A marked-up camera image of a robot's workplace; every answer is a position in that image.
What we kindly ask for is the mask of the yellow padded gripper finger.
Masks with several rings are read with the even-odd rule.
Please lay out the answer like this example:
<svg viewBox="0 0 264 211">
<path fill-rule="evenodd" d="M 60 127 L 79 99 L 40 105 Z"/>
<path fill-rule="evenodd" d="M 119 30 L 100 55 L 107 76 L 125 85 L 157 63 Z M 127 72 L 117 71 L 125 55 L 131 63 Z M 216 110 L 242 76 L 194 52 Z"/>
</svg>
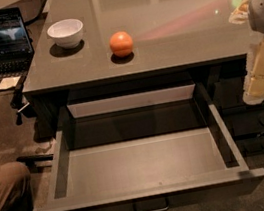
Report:
<svg viewBox="0 0 264 211">
<path fill-rule="evenodd" d="M 229 16 L 229 22 L 231 24 L 243 24 L 248 20 L 248 8 L 250 0 L 242 0 L 242 2 L 233 10 Z"/>
<path fill-rule="evenodd" d="M 264 101 L 264 38 L 251 45 L 246 58 L 242 99 L 248 105 L 259 105 Z"/>
</svg>

